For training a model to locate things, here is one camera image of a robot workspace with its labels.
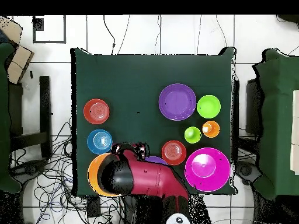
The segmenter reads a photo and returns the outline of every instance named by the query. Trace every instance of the blue bowl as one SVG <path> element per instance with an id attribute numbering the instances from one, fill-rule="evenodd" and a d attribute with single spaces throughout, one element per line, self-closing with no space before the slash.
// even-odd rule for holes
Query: blue bowl
<path id="1" fill-rule="evenodd" d="M 112 136 L 104 129 L 95 129 L 87 138 L 87 146 L 94 154 L 107 153 L 112 147 Z"/>

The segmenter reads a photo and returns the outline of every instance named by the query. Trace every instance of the pink bowl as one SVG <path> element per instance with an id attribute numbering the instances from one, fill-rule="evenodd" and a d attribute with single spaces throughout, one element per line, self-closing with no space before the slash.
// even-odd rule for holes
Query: pink bowl
<path id="1" fill-rule="evenodd" d="M 218 149 L 202 148 L 187 159 L 185 177 L 197 190 L 217 191 L 230 177 L 230 162 Z"/>

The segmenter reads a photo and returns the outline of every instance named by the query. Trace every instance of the green bowl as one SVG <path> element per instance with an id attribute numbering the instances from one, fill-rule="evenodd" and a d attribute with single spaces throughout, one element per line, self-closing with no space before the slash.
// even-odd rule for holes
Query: green bowl
<path id="1" fill-rule="evenodd" d="M 214 118 L 218 115 L 221 104 L 214 95 L 205 95 L 197 103 L 197 111 L 203 118 Z"/>
<path id="2" fill-rule="evenodd" d="M 195 144 L 201 138 L 201 132 L 196 127 L 189 127 L 185 130 L 185 140 L 190 144 Z"/>

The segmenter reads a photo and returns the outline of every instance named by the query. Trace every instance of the dark green tablecloth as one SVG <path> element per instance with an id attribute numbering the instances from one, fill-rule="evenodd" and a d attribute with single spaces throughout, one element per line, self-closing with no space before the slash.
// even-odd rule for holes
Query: dark green tablecloth
<path id="1" fill-rule="evenodd" d="M 269 200 L 277 195 L 299 195 L 299 176 L 290 170 L 293 91 L 299 89 L 299 58 L 265 50 L 255 65 L 265 94 L 259 168 L 263 176 L 253 184 Z"/>
<path id="2" fill-rule="evenodd" d="M 161 149 L 169 140 L 181 141 L 187 157 L 203 147 L 217 148 L 230 160 L 230 115 L 234 48 L 222 55 L 90 55 L 80 49 L 71 50 L 73 101 L 77 101 L 77 195 L 94 195 L 87 180 L 87 169 L 96 157 L 87 147 L 91 131 L 104 129 L 111 133 L 113 142 L 146 142 L 151 155 L 161 157 Z M 158 107 L 160 92 L 173 83 L 191 87 L 198 100 L 204 95 L 215 95 L 221 111 L 213 120 L 221 131 L 216 138 L 203 136 L 196 144 L 184 139 L 189 126 L 201 128 L 207 120 L 195 110 L 183 121 L 165 118 Z M 84 118 L 83 109 L 92 98 L 104 100 L 110 108 L 108 120 L 93 125 Z M 185 163 L 174 166 L 184 177 Z M 191 193 L 201 193 L 187 185 Z M 226 183 L 214 194 L 233 194 L 235 189 Z"/>

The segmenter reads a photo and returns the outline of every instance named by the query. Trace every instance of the plastic dish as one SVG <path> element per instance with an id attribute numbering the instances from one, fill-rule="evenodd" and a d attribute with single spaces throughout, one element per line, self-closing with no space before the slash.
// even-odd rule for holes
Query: plastic dish
<path id="1" fill-rule="evenodd" d="M 89 182 L 89 185 L 91 186 L 91 188 L 99 195 L 102 195 L 105 197 L 119 197 L 119 196 L 121 196 L 120 194 L 117 195 L 117 194 L 110 194 L 110 193 L 104 192 L 99 187 L 99 183 L 98 183 L 98 171 L 99 171 L 100 165 L 103 162 L 103 160 L 110 154 L 111 153 L 104 153 L 104 154 L 99 155 L 94 158 L 94 160 L 91 162 L 91 164 L 88 167 L 87 179 L 88 179 L 88 182 Z"/>
<path id="2" fill-rule="evenodd" d="M 162 148 L 162 158 L 169 165 L 181 164 L 186 158 L 186 148 L 179 141 L 168 141 Z"/>
<path id="3" fill-rule="evenodd" d="M 154 163 L 160 163 L 160 164 L 168 165 L 166 161 L 164 161 L 162 158 L 157 157 L 157 156 L 146 157 L 145 160 L 147 162 L 154 162 Z"/>
<path id="4" fill-rule="evenodd" d="M 97 155 L 107 153 L 112 147 L 112 137 L 104 129 L 95 129 L 87 138 L 87 146 Z"/>
<path id="5" fill-rule="evenodd" d="M 103 124 L 109 117 L 109 107 L 103 100 L 92 99 L 84 106 L 84 117 L 91 124 Z"/>
<path id="6" fill-rule="evenodd" d="M 203 124 L 203 134 L 208 138 L 216 137 L 220 132 L 220 126 L 215 121 L 208 121 Z"/>
<path id="7" fill-rule="evenodd" d="M 195 144 L 201 138 L 201 132 L 196 127 L 189 127 L 185 130 L 185 140 L 190 144 Z"/>
<path id="8" fill-rule="evenodd" d="M 218 149 L 202 148 L 187 159 L 185 177 L 199 191 L 217 191 L 230 177 L 230 162 Z"/>
<path id="9" fill-rule="evenodd" d="M 221 104 L 214 95 L 205 95 L 197 103 L 197 111 L 203 118 L 214 118 L 218 115 Z"/>
<path id="10" fill-rule="evenodd" d="M 196 108 L 195 93 L 184 84 L 171 84 L 161 92 L 159 108 L 161 113 L 170 120 L 185 120 Z"/>

